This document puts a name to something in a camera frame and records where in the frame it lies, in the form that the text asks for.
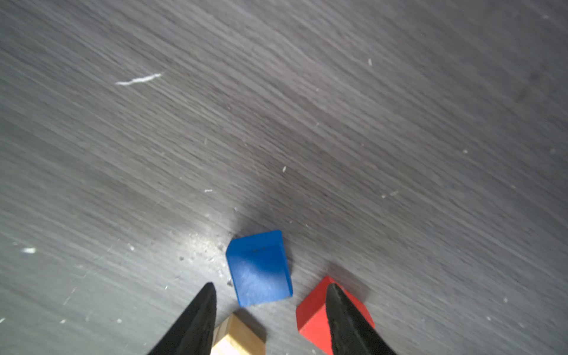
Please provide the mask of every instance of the top face of blue cube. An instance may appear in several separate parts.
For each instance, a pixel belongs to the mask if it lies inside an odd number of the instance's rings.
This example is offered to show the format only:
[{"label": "top face of blue cube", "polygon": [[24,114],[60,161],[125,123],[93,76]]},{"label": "top face of blue cube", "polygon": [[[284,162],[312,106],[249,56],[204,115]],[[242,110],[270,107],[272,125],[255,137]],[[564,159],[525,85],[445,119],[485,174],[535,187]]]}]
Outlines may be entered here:
[{"label": "top face of blue cube", "polygon": [[234,239],[225,255],[241,307],[292,296],[281,231]]}]

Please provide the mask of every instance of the white scratch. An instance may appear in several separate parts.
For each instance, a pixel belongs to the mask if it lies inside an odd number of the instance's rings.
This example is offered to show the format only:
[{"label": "white scratch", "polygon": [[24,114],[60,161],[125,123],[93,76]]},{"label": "white scratch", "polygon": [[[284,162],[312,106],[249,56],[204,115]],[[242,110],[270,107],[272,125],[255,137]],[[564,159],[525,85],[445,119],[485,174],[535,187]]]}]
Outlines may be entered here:
[{"label": "white scratch", "polygon": [[71,299],[71,295],[73,295],[73,293],[75,292],[75,290],[77,289],[77,287],[75,286],[72,290],[71,290],[71,294],[69,294],[69,297],[67,297],[67,299],[65,300],[65,302],[63,302],[63,306],[67,304],[67,302],[69,302],[69,300]]},{"label": "white scratch", "polygon": [[159,78],[161,76],[162,76],[162,73],[157,73],[157,74],[148,75],[147,77],[134,78],[130,81],[119,81],[119,82],[116,82],[115,85],[129,86],[129,85],[136,84],[136,83],[139,83],[139,82],[147,82],[147,81],[150,81],[150,80],[154,80],[155,78]]}]

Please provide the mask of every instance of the paint chip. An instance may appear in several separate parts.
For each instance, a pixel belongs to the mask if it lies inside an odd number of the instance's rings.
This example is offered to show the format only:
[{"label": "paint chip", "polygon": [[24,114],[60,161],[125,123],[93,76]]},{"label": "paint chip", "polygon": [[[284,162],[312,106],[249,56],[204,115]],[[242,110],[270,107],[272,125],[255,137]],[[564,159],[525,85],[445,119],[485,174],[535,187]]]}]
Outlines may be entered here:
[{"label": "paint chip", "polygon": [[119,82],[114,83],[114,85],[129,86],[129,85],[140,83],[140,82],[147,82],[147,81],[150,81],[150,80],[154,80],[155,78],[159,78],[161,76],[162,76],[162,73],[157,73],[157,74],[148,75],[147,77],[134,78],[130,81],[119,81]]}]

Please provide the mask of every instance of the toy block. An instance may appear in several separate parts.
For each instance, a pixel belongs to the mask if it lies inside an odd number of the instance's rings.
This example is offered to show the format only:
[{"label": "toy block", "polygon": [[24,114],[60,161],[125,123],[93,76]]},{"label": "toy block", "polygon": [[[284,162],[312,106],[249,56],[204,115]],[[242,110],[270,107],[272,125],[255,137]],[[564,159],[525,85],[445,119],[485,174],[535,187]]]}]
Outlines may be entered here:
[{"label": "toy block", "polygon": [[292,296],[281,231],[234,239],[225,255],[241,307]]},{"label": "toy block", "polygon": [[213,332],[211,355],[265,355],[264,342],[236,315],[225,319]]},{"label": "toy block", "polygon": [[333,351],[331,349],[331,332],[325,313],[325,295],[327,286],[332,283],[337,284],[345,292],[345,295],[349,297],[363,317],[373,328],[375,327],[375,322],[373,322],[367,307],[335,280],[326,276],[296,308],[296,322],[300,334],[328,355],[333,355]]}]

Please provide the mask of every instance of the red cube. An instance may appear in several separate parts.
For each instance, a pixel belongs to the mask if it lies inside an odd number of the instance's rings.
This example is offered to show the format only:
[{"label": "red cube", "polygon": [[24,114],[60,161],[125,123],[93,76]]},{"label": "red cube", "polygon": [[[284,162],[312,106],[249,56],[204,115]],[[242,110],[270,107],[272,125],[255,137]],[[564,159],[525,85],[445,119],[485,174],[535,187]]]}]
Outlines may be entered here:
[{"label": "red cube", "polygon": [[308,297],[300,303],[298,308],[296,308],[296,322],[298,323],[298,331],[300,334],[328,355],[333,355],[333,351],[331,349],[331,332],[329,330],[327,314],[325,313],[325,295],[327,286],[331,283],[336,283],[369,324],[373,328],[375,327],[375,322],[373,322],[367,307],[335,282],[335,280],[326,276]]}]

